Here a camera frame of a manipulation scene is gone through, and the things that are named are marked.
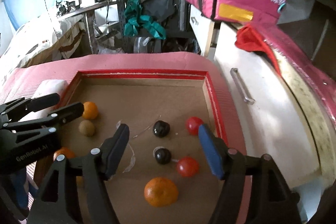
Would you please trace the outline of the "brown kiwi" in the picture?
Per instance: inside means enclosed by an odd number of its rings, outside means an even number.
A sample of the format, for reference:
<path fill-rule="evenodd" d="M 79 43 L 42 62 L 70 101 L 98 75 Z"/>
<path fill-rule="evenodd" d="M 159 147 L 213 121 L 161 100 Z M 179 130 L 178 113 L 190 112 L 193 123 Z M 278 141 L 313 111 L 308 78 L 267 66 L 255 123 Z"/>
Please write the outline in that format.
<path fill-rule="evenodd" d="M 91 137 L 95 134 L 95 126 L 89 120 L 83 120 L 78 126 L 79 132 L 87 137 Z"/>

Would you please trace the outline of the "small orange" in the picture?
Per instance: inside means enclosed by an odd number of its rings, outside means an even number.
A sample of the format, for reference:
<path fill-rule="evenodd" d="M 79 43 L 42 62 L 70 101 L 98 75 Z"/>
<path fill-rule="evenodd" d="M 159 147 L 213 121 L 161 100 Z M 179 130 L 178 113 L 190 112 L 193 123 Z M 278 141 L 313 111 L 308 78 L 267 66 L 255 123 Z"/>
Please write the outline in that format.
<path fill-rule="evenodd" d="M 82 117 L 86 120 L 96 119 L 99 114 L 96 104 L 94 102 L 87 101 L 84 102 L 83 105 L 84 105 L 84 111 Z"/>
<path fill-rule="evenodd" d="M 84 188 L 84 178 L 83 176 L 76 177 L 76 184 L 78 188 Z"/>

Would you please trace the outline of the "large orange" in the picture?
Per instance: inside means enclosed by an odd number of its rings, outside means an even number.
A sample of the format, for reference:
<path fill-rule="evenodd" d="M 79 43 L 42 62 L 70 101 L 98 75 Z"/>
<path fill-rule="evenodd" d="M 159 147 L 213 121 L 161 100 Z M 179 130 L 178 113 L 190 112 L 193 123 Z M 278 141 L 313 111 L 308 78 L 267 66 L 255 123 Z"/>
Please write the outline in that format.
<path fill-rule="evenodd" d="M 53 160 L 55 161 L 59 155 L 64 155 L 67 159 L 73 159 L 76 157 L 75 153 L 68 147 L 61 147 L 59 150 L 55 151 Z"/>
<path fill-rule="evenodd" d="M 164 207 L 177 202 L 179 190 L 170 179 L 155 177 L 145 185 L 143 196 L 151 206 Z"/>

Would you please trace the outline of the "dark plum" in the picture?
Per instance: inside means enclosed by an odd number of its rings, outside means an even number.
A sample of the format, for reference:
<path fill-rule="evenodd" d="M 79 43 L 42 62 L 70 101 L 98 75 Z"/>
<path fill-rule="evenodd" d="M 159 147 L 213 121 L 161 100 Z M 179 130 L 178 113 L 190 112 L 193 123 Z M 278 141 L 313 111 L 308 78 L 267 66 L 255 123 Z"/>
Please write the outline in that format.
<path fill-rule="evenodd" d="M 153 134 L 158 138 L 164 138 L 170 132 L 170 125 L 167 122 L 158 120 L 153 125 Z"/>
<path fill-rule="evenodd" d="M 159 148 L 154 151 L 154 158 L 160 165 L 166 165 L 171 162 L 171 152 L 167 148 Z"/>

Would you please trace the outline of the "red tomato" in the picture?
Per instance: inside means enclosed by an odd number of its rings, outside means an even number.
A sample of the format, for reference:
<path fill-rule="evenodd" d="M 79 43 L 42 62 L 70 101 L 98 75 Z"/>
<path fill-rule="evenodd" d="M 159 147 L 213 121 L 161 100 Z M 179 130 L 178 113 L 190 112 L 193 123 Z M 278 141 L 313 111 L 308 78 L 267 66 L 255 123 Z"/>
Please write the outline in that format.
<path fill-rule="evenodd" d="M 197 136 L 199 131 L 199 126 L 204 124 L 204 121 L 198 117 L 190 117 L 186 120 L 185 126 L 190 135 Z"/>
<path fill-rule="evenodd" d="M 177 162 L 177 171 L 183 177 L 192 177 L 199 172 L 199 163 L 192 157 L 184 157 Z"/>

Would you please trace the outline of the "pink tissue pack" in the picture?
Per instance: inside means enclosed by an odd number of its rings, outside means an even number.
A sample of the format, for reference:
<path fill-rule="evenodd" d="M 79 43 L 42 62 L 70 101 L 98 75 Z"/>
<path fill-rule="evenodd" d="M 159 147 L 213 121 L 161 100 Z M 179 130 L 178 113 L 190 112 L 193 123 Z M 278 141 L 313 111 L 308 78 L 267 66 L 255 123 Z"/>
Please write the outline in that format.
<path fill-rule="evenodd" d="M 64 94 L 66 88 L 68 87 L 68 82 L 66 80 L 44 80 L 34 92 L 33 98 L 38 98 L 42 96 L 46 96 L 51 93 L 57 93 L 60 97 Z M 56 109 L 56 106 L 51 106 L 46 109 L 30 112 L 26 116 L 24 116 L 20 122 L 46 118 L 52 112 L 52 110 Z"/>

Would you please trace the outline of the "red foam mat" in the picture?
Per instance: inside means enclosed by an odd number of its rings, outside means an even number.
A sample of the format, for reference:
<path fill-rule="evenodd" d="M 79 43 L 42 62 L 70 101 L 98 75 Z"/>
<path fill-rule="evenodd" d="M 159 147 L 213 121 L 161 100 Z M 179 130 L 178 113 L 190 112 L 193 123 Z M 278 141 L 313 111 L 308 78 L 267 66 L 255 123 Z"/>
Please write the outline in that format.
<path fill-rule="evenodd" d="M 87 78 L 205 80 L 215 113 L 216 128 L 212 130 L 208 123 L 205 124 L 229 148 L 234 148 L 243 155 L 246 153 L 242 128 L 225 79 L 211 61 L 193 53 L 88 55 L 15 69 L 1 84 L 1 102 L 33 95 L 44 80 L 66 80 L 66 92 L 70 84 Z M 63 103 L 63 95 L 60 106 L 70 104 Z M 65 126 L 58 132 L 60 147 L 65 147 L 62 143 Z M 38 170 L 37 175 L 45 178 L 50 167 Z M 77 192 L 83 223 L 92 223 L 84 188 L 77 187 Z M 246 220 L 250 192 L 251 181 L 246 178 L 243 202 L 236 223 L 244 223 Z"/>

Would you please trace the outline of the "red cardboard box tray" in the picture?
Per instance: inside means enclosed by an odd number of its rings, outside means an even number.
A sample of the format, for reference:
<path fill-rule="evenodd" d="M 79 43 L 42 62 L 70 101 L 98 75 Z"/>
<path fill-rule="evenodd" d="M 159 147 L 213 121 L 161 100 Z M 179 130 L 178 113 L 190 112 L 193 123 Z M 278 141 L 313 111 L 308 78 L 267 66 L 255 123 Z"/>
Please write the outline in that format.
<path fill-rule="evenodd" d="M 64 128 L 62 143 L 78 156 L 87 154 L 116 128 L 129 126 L 129 144 L 116 174 L 105 186 L 121 223 L 207 223 L 214 211 L 221 183 L 211 173 L 196 136 L 190 135 L 185 121 L 196 116 L 214 130 L 215 113 L 205 80 L 175 79 L 80 79 L 63 95 L 63 103 L 91 101 L 99 114 L 94 120 L 96 133 L 86 137 L 79 132 L 80 119 Z M 170 125 L 164 138 L 153 134 L 153 125 L 162 120 Z M 167 148 L 171 162 L 160 165 L 154 151 Z M 199 172 L 183 177 L 177 171 L 181 158 L 192 157 Z M 153 207 L 143 196 L 145 185 L 155 177 L 172 180 L 179 190 L 177 202 Z"/>

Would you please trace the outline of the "patterned white quilt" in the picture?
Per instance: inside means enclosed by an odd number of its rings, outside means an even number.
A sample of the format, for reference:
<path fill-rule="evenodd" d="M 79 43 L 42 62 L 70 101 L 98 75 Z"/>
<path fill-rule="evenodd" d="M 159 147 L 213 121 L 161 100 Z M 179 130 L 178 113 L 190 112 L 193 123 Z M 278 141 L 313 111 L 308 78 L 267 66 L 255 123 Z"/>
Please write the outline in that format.
<path fill-rule="evenodd" d="M 1 56 L 1 77 L 16 68 L 71 57 L 86 34 L 83 19 L 83 15 L 65 19 L 40 16 L 22 25 Z"/>

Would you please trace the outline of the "metal sewing table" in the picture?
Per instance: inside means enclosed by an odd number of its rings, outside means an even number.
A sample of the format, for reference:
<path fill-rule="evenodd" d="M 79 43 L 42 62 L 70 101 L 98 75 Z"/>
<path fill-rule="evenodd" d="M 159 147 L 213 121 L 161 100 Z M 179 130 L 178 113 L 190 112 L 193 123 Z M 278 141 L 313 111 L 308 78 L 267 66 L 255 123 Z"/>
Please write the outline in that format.
<path fill-rule="evenodd" d="M 99 43 L 102 43 L 115 34 L 119 32 L 119 22 L 116 21 L 115 23 L 111 24 L 110 27 L 107 24 L 107 30 L 110 31 L 108 33 L 101 32 L 100 29 L 96 25 L 96 16 L 95 10 L 110 7 L 111 5 L 116 5 L 116 1 L 103 1 L 95 3 L 94 5 L 87 6 L 84 8 L 79 8 L 62 16 L 58 16 L 59 20 L 64 20 L 73 16 L 77 15 L 84 15 L 84 24 L 87 30 L 88 36 L 88 44 L 92 54 L 98 53 L 97 46 Z"/>

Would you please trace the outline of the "black metal shelf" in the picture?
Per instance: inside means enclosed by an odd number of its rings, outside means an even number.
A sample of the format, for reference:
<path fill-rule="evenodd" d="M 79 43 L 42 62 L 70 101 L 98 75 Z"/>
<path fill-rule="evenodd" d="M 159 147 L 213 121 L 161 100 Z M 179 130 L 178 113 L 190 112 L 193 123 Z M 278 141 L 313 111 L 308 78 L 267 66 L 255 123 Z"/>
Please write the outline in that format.
<path fill-rule="evenodd" d="M 201 51 L 189 24 L 186 0 L 116 0 L 125 53 Z"/>

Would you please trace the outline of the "white drawer cabinet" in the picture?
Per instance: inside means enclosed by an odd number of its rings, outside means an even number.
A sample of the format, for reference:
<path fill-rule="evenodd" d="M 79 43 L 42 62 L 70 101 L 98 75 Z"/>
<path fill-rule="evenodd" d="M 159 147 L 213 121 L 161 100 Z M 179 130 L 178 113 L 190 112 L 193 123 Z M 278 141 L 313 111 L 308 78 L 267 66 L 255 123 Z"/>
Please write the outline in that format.
<path fill-rule="evenodd" d="M 195 6 L 191 5 L 190 26 L 198 42 L 201 55 L 213 61 L 221 24 L 204 17 Z"/>

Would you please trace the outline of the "red cloth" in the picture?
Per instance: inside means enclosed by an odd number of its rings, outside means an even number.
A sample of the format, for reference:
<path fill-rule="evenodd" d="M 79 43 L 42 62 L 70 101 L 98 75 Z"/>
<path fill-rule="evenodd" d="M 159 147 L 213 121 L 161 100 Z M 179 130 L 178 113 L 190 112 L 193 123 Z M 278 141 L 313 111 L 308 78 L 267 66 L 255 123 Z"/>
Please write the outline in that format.
<path fill-rule="evenodd" d="M 235 46 L 241 50 L 247 52 L 262 52 L 265 53 L 266 57 L 270 60 L 276 73 L 280 76 L 281 71 L 270 46 L 264 41 L 262 35 L 256 31 L 250 24 L 240 28 L 236 32 L 236 42 Z"/>

